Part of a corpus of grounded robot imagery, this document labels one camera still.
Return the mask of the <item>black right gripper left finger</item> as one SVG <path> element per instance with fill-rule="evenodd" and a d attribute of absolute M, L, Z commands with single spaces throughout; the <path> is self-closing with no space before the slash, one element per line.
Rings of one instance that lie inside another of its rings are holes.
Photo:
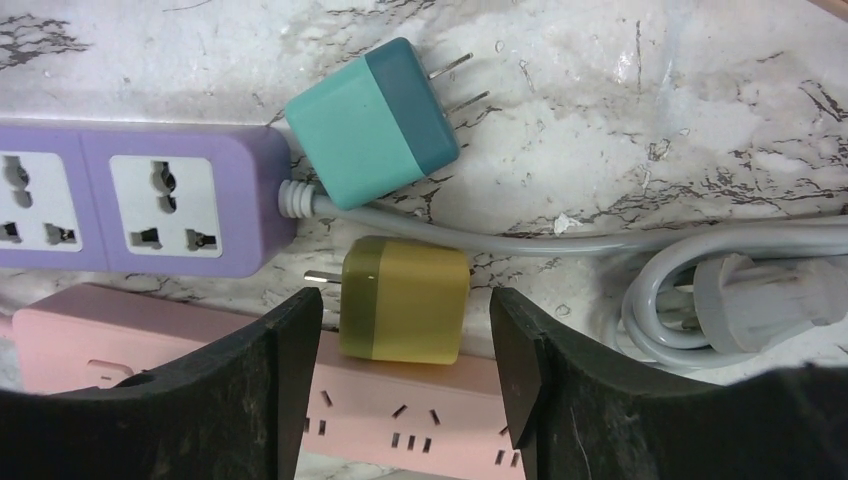
<path fill-rule="evenodd" d="M 5 479 L 291 479 L 321 334 L 306 287 L 109 389 L 1 395 Z"/>

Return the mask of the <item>yellow plug adapter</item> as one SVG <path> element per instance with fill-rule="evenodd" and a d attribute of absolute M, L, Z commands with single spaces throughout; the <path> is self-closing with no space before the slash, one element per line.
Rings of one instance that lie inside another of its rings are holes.
<path fill-rule="evenodd" d="M 339 273 L 309 270 L 304 278 L 340 286 L 343 355 L 431 365 L 457 361 L 470 290 L 464 252 L 366 236 L 353 243 Z"/>

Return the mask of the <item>teal plug adapter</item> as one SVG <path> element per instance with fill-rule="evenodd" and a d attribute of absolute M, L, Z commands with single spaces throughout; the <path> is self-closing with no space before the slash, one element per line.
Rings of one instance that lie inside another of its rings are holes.
<path fill-rule="evenodd" d="M 459 158 L 433 81 L 472 57 L 429 70 L 413 44 L 397 37 L 285 105 L 292 133 L 337 208 L 362 207 Z"/>

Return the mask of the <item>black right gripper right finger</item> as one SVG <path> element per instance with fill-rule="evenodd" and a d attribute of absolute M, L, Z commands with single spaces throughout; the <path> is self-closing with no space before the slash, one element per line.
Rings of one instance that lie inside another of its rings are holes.
<path fill-rule="evenodd" d="M 507 426 L 529 479 L 843 479 L 847 372 L 807 365 L 728 386 L 649 367 L 493 290 Z"/>

